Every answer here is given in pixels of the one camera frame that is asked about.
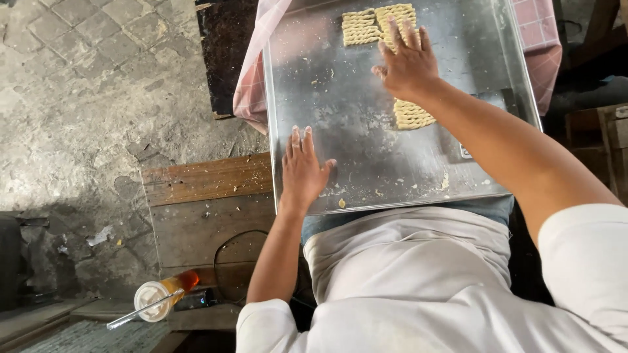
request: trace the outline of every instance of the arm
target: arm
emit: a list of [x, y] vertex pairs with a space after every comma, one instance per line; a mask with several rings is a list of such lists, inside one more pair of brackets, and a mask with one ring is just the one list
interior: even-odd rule
[[290, 301], [295, 290], [305, 212], [325, 187], [335, 164], [335, 160], [328, 160], [323, 168], [319, 167], [310, 126], [305, 128], [302, 142], [298, 127], [293, 127], [281, 162], [283, 193], [279, 210], [253, 270], [247, 303]]
[[382, 42], [387, 67], [372, 71], [395, 97], [426, 111], [465, 148], [477, 163], [519, 201], [532, 240], [557, 211], [582, 204], [616, 204], [619, 200], [569, 151], [528, 123], [456, 89], [438, 77], [436, 58], [424, 27], [420, 37], [404, 22], [401, 39], [396, 22], [391, 34], [394, 54]]

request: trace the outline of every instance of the pink checkered cloth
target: pink checkered cloth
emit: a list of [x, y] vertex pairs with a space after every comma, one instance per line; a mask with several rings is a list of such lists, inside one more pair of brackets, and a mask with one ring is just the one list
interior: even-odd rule
[[[261, 50], [286, 12], [291, 0], [260, 0], [257, 6], [255, 30], [244, 58], [242, 71], [234, 94], [234, 115], [245, 119], [266, 134], [266, 91]], [[540, 115], [547, 113], [551, 93], [558, 75], [563, 49], [551, 0], [511, 0], [519, 38], [534, 90]]]

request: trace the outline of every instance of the metal baking tray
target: metal baking tray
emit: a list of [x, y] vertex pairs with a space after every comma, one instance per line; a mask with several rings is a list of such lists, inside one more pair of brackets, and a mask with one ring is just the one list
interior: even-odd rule
[[[343, 46], [342, 13], [395, 3], [294, 0], [279, 22], [263, 50], [276, 205], [293, 125], [313, 128], [321, 162], [338, 161], [310, 215], [508, 194], [438, 123], [397, 131], [393, 97], [370, 71], [377, 43]], [[411, 3], [443, 79], [541, 129], [508, 0]]]

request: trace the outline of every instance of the drink lid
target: drink lid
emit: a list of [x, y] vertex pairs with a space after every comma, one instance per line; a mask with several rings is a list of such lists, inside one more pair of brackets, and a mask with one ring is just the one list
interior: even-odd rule
[[[139, 310], [146, 305], [150, 305], [169, 294], [170, 293], [168, 292], [166, 286], [161, 283], [155, 281], [146, 282], [135, 292], [135, 299], [133, 300], [135, 310]], [[150, 308], [145, 312], [139, 313], [139, 317], [148, 322], [157, 322], [166, 317], [171, 306], [171, 301], [166, 300], [154, 308]]]

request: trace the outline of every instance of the plastic cup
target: plastic cup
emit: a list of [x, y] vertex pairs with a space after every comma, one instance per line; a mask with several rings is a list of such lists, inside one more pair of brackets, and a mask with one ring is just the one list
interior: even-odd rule
[[[135, 292], [135, 298], [133, 300], [135, 309], [139, 310], [146, 305], [152, 304], [169, 295], [170, 293], [174, 293], [180, 288], [183, 288], [183, 290], [185, 290], [185, 293], [187, 293], [192, 288], [194, 288], [197, 283], [198, 275], [192, 269], [182, 272], [176, 276], [166, 278], [165, 280], [161, 280], [159, 282], [146, 282], [141, 285]], [[157, 322], [164, 319], [172, 309], [172, 306], [181, 298], [183, 298], [185, 293], [173, 296], [169, 300], [164, 301], [163, 304], [139, 313], [139, 317], [148, 322]]]

